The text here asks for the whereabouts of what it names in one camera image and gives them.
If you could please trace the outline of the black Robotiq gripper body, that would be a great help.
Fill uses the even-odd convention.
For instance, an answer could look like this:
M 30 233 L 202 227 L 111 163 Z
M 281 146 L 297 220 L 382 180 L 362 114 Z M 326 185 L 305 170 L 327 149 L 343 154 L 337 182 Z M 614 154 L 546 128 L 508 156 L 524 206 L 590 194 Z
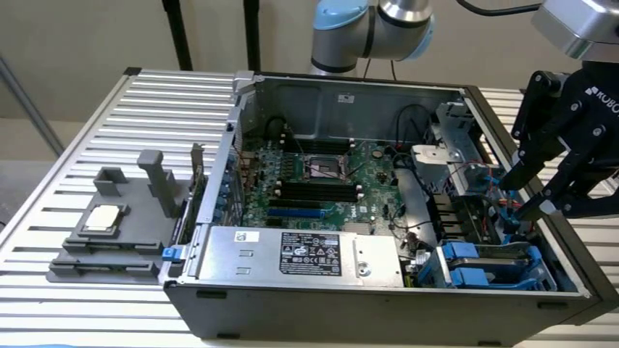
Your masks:
M 561 99 L 572 111 L 572 125 L 558 138 L 564 152 L 593 146 L 597 159 L 618 155 L 618 65 L 586 62 L 570 74 Z

